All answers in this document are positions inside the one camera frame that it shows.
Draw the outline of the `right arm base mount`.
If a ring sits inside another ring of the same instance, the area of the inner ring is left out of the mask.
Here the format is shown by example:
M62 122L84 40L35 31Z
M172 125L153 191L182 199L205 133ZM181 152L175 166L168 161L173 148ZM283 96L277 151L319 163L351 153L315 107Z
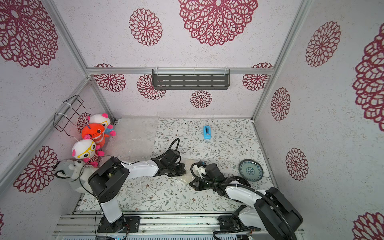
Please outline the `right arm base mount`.
M225 234L234 234L240 232L259 232L260 228L257 227L246 227L243 223L241 223L240 219L236 216L222 215L218 217L218 221L220 224L220 230L218 233Z

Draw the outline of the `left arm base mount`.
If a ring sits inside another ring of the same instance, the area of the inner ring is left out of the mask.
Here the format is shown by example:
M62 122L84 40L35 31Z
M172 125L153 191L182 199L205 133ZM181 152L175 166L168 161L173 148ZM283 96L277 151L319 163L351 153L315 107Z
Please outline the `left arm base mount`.
M109 223L103 216L99 223L97 233L137 233L140 226L141 217L122 215L118 220Z

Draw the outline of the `cream plate with black flowers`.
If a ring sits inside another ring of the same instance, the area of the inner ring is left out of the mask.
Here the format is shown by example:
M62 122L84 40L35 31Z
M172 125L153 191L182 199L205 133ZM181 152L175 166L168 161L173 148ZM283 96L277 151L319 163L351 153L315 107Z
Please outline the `cream plate with black flowers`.
M176 177L176 180L186 185L188 185L191 181L193 181L195 177L191 174L191 165L198 162L199 161L197 160L185 159L183 163L185 164L186 173L183 174L182 176Z

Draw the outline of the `clear bubble wrap sheet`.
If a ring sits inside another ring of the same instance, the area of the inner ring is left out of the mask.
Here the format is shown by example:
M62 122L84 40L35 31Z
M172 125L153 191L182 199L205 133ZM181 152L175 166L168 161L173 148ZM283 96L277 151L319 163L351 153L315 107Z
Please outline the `clear bubble wrap sheet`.
M195 175L197 175L198 177L202 178L201 171L198 170L198 168L200 168L202 166L200 161L192 160L192 159L183 159L182 163L185 164L186 173L183 174L182 176L176 177L177 181L179 181L180 183L186 184L186 185L188 185L191 181L193 181L195 179L195 177L191 173L191 165L195 164L195 163L197 163L197 165L195 165L193 167L193 173Z

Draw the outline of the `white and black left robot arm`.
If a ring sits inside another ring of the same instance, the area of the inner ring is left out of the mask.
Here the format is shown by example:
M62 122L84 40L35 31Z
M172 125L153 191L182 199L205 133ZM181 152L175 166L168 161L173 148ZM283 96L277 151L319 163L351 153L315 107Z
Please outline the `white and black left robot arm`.
M180 152L169 150L157 158L135 163L124 163L111 157L88 178L88 184L101 206L104 219L115 224L123 217L117 195L126 180L162 175L172 178L185 173Z

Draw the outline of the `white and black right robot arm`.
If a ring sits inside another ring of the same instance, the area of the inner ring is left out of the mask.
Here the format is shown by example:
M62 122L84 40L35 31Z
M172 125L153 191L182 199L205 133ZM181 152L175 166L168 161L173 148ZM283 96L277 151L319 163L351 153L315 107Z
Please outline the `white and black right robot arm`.
M216 164L193 163L190 167L195 179L190 186L196 191L213 190L221 197L241 203L231 216L220 216L218 234L237 234L266 230L275 240L295 240L296 230L303 218L285 196L274 187L267 191L255 190L241 177L226 178Z

